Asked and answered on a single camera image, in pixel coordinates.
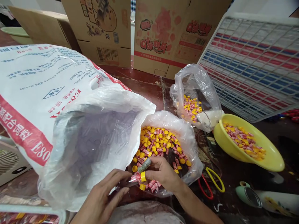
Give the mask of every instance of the hand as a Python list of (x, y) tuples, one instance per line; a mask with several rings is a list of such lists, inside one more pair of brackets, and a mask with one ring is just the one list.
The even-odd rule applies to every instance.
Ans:
[(122, 197), (129, 192), (129, 188), (121, 188), (111, 200), (108, 199), (110, 191), (120, 181), (126, 180), (131, 176), (132, 174), (128, 171), (112, 170), (101, 182), (92, 188), (71, 224), (106, 223)]
[(169, 165), (167, 160), (164, 157), (150, 157), (149, 159), (157, 171), (147, 170), (145, 178), (159, 181), (166, 190), (172, 193), (180, 190), (184, 182)]

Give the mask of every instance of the yellow plastic bowl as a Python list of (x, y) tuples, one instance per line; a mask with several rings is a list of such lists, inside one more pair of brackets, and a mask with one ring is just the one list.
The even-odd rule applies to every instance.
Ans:
[[(243, 127), (245, 131), (254, 134), (256, 145), (266, 150), (265, 159), (256, 161), (254, 158), (247, 155), (226, 133), (223, 123), (229, 123), (235, 127)], [(255, 163), (256, 165), (273, 172), (279, 172), (284, 169), (284, 161), (277, 148), (263, 133), (242, 118), (232, 114), (223, 114), (221, 120), (214, 128), (214, 137), (218, 145), (227, 154), (239, 161)]]
[(34, 44), (30, 36), (22, 27), (2, 27), (1, 30), (4, 33), (9, 34), (19, 44)]

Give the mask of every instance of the yellow scissors handle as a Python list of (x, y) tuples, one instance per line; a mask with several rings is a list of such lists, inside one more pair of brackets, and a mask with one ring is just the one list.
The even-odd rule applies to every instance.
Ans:
[[(224, 184), (223, 184), (222, 180), (221, 180), (220, 177), (218, 176), (218, 174), (215, 173), (214, 170), (210, 169), (209, 167), (206, 167), (206, 171), (207, 171), (208, 175), (210, 176), (211, 180), (213, 181), (213, 183), (215, 184), (215, 186), (217, 187), (217, 189), (218, 189), (220, 192), (224, 193), (224, 192), (225, 192), (225, 187), (224, 187)], [(211, 171), (211, 172), (218, 178), (218, 180), (219, 180), (220, 183), (221, 183), (221, 187), (222, 187), (222, 189), (220, 189), (220, 187), (216, 184), (216, 182), (215, 182), (215, 180), (214, 180), (212, 174), (210, 173), (210, 171)]]

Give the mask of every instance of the cardboard box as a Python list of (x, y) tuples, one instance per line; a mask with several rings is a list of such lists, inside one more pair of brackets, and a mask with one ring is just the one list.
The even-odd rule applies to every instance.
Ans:
[(136, 1), (133, 68), (174, 79), (197, 63), (231, 0)]
[(97, 65), (131, 65), (130, 0), (62, 0), (83, 55)]
[(81, 52), (67, 15), (9, 6), (35, 44), (53, 44)]

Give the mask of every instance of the white plastic bag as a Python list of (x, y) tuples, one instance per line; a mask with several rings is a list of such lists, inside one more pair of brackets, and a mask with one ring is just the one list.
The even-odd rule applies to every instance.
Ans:
[[(221, 118), (222, 110), (208, 73), (198, 64), (188, 64), (175, 75), (174, 79), (175, 84), (170, 88), (170, 97), (177, 108), (178, 116), (205, 132), (212, 131)], [(184, 94), (202, 102), (203, 111), (197, 115), (197, 120), (204, 122), (194, 123), (191, 120), (183, 107)]]
[[(166, 128), (175, 134), (175, 137), (179, 140), (184, 154), (187, 159), (192, 163), (192, 166), (188, 169), (187, 173), (181, 177), (181, 179), (190, 185), (202, 175), (203, 163), (198, 157), (198, 146), (195, 140), (193, 127), (185, 120), (178, 118), (172, 113), (161, 110), (154, 114), (150, 114), (144, 120), (142, 127), (153, 126), (157, 128)], [(174, 157), (166, 156), (169, 162), (172, 164), (174, 162)], [(159, 189), (157, 193), (154, 194), (157, 197), (164, 198), (171, 196), (172, 193), (166, 189)]]
[(156, 106), (65, 47), (2, 47), (0, 68), (0, 123), (39, 174), (39, 195), (78, 211), (96, 183), (130, 163)]

